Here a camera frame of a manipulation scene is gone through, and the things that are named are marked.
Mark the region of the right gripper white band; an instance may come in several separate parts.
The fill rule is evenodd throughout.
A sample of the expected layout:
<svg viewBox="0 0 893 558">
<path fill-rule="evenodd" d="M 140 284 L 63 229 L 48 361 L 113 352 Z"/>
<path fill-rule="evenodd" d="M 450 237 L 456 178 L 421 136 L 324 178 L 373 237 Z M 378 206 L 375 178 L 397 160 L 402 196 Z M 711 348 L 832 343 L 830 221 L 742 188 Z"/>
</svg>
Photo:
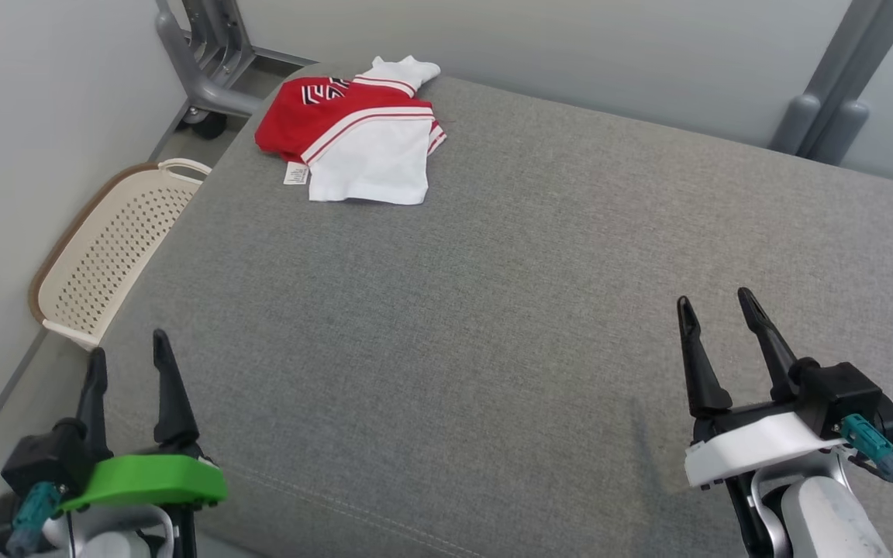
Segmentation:
<svg viewBox="0 0 893 558">
<path fill-rule="evenodd" d="M 742 315 L 760 346 L 771 379 L 771 400 L 794 400 L 798 386 L 791 381 L 791 367 L 798 358 L 747 287 L 737 290 Z M 685 450 L 684 472 L 691 487 L 787 465 L 810 453 L 840 447 L 840 439 L 826 440 L 815 434 L 794 411 L 770 413 L 743 426 L 717 432 L 716 423 L 750 417 L 752 412 L 727 413 L 733 406 L 729 392 L 717 381 L 702 345 L 702 328 L 688 297 L 677 300 L 688 410 L 695 418 L 692 444 Z"/>
</svg>

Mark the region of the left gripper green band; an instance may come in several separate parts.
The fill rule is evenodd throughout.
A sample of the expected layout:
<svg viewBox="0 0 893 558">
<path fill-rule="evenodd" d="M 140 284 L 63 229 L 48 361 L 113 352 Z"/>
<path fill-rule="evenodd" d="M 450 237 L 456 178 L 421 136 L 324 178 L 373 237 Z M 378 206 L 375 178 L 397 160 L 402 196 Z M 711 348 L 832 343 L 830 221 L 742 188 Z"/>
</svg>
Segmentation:
<svg viewBox="0 0 893 558">
<path fill-rule="evenodd" d="M 59 512 L 98 506 L 210 506 L 228 498 L 226 475 L 198 447 L 198 424 L 169 336 L 162 329 L 153 331 L 153 366 L 159 375 L 153 441 L 160 451 L 111 458 L 104 418 L 109 372 L 104 350 L 95 347 L 90 352 L 77 418 L 84 424 L 84 442 L 92 458 L 108 460 L 96 463 L 86 488 L 75 497 L 66 497 Z"/>
</svg>

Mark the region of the red and white jersey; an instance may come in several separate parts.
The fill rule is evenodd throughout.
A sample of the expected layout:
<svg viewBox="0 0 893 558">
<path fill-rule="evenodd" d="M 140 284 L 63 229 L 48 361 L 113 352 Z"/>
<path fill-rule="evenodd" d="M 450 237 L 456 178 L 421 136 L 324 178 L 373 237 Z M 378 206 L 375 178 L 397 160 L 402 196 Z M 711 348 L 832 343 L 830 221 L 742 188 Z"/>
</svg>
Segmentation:
<svg viewBox="0 0 893 558">
<path fill-rule="evenodd" d="M 309 201 L 421 205 L 426 160 L 446 140 L 419 89 L 440 67 L 375 57 L 354 77 L 309 75 L 281 85 L 255 134 L 287 164 L 284 182 L 308 186 Z"/>
</svg>

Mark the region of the cream perforated laundry basket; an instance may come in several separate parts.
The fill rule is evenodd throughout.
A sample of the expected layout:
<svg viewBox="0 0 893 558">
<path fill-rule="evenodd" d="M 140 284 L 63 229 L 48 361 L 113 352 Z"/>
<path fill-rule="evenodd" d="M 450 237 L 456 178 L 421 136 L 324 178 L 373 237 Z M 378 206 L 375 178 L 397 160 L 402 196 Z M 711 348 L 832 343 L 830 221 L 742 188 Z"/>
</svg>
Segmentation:
<svg viewBox="0 0 893 558">
<path fill-rule="evenodd" d="M 99 190 L 29 284 L 29 311 L 47 331 L 91 352 L 212 168 L 173 158 L 131 166 Z"/>
</svg>

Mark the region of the grey partition post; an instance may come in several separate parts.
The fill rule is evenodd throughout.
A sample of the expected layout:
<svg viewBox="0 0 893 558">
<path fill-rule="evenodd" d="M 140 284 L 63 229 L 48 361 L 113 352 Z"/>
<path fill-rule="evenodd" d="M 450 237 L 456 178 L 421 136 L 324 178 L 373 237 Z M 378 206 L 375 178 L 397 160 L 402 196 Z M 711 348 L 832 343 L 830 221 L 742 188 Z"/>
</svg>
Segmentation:
<svg viewBox="0 0 893 558">
<path fill-rule="evenodd" d="M 893 46 L 893 0 L 851 0 L 805 90 L 784 110 L 768 149 L 839 166 L 871 107 L 860 96 Z"/>
</svg>

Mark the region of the grey metal frame with caster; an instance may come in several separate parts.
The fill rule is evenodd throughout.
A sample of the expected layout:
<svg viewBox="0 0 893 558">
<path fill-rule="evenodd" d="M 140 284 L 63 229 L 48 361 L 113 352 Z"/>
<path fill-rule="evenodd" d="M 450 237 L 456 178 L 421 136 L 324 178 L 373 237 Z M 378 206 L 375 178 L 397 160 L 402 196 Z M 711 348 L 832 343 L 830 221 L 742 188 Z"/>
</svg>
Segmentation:
<svg viewBox="0 0 893 558">
<path fill-rule="evenodd" d="M 261 105 L 252 93 L 235 88 L 248 70 L 283 74 L 312 64 L 254 46 L 239 0 L 154 1 L 157 35 L 187 96 L 178 131 L 189 129 L 203 140 L 219 138 L 229 118 L 249 118 Z"/>
</svg>

